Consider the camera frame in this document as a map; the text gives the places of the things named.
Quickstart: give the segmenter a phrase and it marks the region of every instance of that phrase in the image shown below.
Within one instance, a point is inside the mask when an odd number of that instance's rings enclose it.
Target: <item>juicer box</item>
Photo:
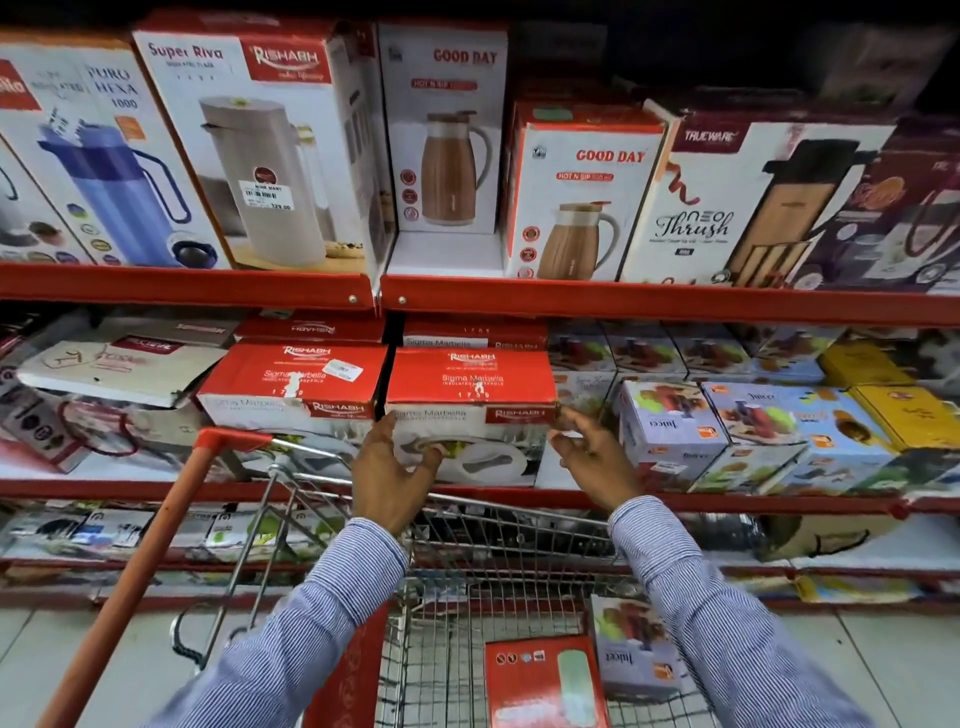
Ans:
[[[896,125],[878,109],[777,91],[647,99],[667,142],[620,280],[782,286]]]
[[[780,387],[732,382],[703,387],[729,445],[691,491],[752,493],[807,448]]]
[[[727,447],[724,427],[699,384],[625,381],[620,440],[644,487],[689,490]]]
[[[723,324],[675,323],[666,331],[680,350],[687,380],[753,380],[750,356]]]
[[[349,25],[160,10],[133,35],[237,262],[375,285],[390,240]]]
[[[396,458],[413,467],[439,445],[439,480],[533,485],[557,389],[545,352],[398,349],[386,412],[396,412]]]
[[[616,378],[613,352],[596,319],[556,319],[547,336],[560,404],[597,417]]]
[[[546,343],[547,324],[543,319],[420,313],[408,314],[403,322],[405,347],[542,352]]]
[[[610,728],[588,635],[484,645],[491,728]]]
[[[778,363],[816,359],[846,330],[789,324],[730,324],[730,328],[754,359]]]
[[[4,178],[0,183],[0,258],[92,265],[93,259],[3,138],[0,170]]]
[[[922,387],[864,384],[850,393],[897,453],[851,495],[916,491],[960,464],[960,422]]]
[[[330,344],[379,344],[385,319],[311,308],[254,311],[233,332],[237,341],[325,341]]]
[[[588,624],[609,700],[648,702],[680,692],[684,663],[650,602],[590,595]]]
[[[125,36],[2,31],[0,76],[0,134],[97,263],[230,267]]]
[[[616,280],[663,142],[628,105],[519,102],[507,166],[507,277]]]
[[[384,346],[309,341],[241,341],[206,378],[198,397],[216,425],[269,432],[329,457],[268,446],[241,453],[263,474],[277,459],[296,471],[349,477],[349,465],[373,427]]]
[[[684,381],[686,366],[670,334],[655,321],[601,321],[613,353],[616,378],[607,404],[619,412],[620,385],[627,379]]]
[[[808,447],[758,490],[760,495],[836,496],[897,456],[873,418],[847,392],[779,387]]]
[[[377,25],[401,231],[493,233],[507,25]]]
[[[791,279],[924,293],[960,263],[960,119],[900,121]]]

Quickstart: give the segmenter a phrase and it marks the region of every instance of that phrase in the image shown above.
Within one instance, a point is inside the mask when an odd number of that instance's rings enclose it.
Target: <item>insulated jug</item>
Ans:
[[[423,217],[434,225],[469,225],[476,217],[477,190],[490,172],[493,149],[485,132],[470,125],[474,111],[428,113],[420,162]],[[484,163],[476,174],[470,132],[484,143]]]
[[[193,215],[177,188],[170,168],[160,159],[132,149],[115,127],[91,125],[69,141],[44,124],[41,149],[60,160],[93,213],[131,265],[212,268],[213,247],[180,233],[174,240],[171,222],[186,225]],[[183,215],[177,217],[138,158],[156,164],[166,175]]]
[[[537,271],[537,278],[551,280],[590,280],[603,265],[620,240],[620,226],[604,213],[606,203],[567,203],[557,210],[553,226]],[[599,260],[600,221],[613,229],[610,246]]]

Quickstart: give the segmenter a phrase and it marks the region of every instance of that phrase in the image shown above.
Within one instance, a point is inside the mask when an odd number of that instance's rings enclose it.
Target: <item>red shelf edge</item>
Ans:
[[[959,302],[917,293],[391,275],[380,290],[394,311],[960,327]]]
[[[373,309],[362,274],[199,271],[0,262],[0,299],[266,308]]]

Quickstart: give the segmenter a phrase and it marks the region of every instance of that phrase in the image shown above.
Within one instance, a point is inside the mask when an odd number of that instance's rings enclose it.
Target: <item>blue water bottle image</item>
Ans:
[[[82,126],[77,144],[47,124],[40,126],[41,149],[55,155],[77,185],[94,214],[107,229],[120,253],[132,265],[212,268],[213,246],[189,235],[172,240],[171,223],[186,225],[193,215],[177,188],[170,168],[160,159],[132,149],[119,129]],[[182,210],[170,209],[150,172],[138,158],[157,165],[166,175]]]

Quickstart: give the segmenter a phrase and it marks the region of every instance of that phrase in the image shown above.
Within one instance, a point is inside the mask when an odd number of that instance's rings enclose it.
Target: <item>brown kettle image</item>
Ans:
[[[557,224],[553,226],[537,278],[551,280],[590,280],[593,273],[607,262],[620,240],[620,226],[616,220],[603,212],[599,203],[567,203],[557,210]],[[613,228],[613,238],[603,257],[600,252],[600,221]]]
[[[493,158],[490,137],[470,125],[476,111],[428,113],[426,143],[420,162],[423,217],[434,225],[469,225],[476,217],[477,190]],[[476,174],[470,132],[485,146],[483,169]]]

